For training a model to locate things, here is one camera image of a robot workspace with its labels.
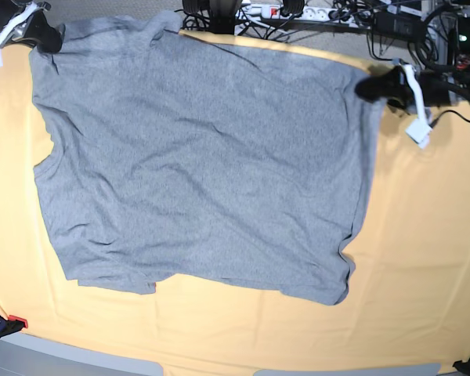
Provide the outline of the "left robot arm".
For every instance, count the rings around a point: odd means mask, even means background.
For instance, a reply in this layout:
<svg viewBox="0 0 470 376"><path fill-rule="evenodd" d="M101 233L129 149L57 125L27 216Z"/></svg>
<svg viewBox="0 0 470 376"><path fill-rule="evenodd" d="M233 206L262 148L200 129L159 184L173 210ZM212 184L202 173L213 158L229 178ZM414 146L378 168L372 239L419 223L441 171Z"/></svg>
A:
<svg viewBox="0 0 470 376"><path fill-rule="evenodd" d="M415 64L393 60L394 67L356 86L369 102L386 99L407 112L424 107L470 104L470 1L432 1L428 12L400 14L397 5L371 17L371 33L406 42Z"/></svg>

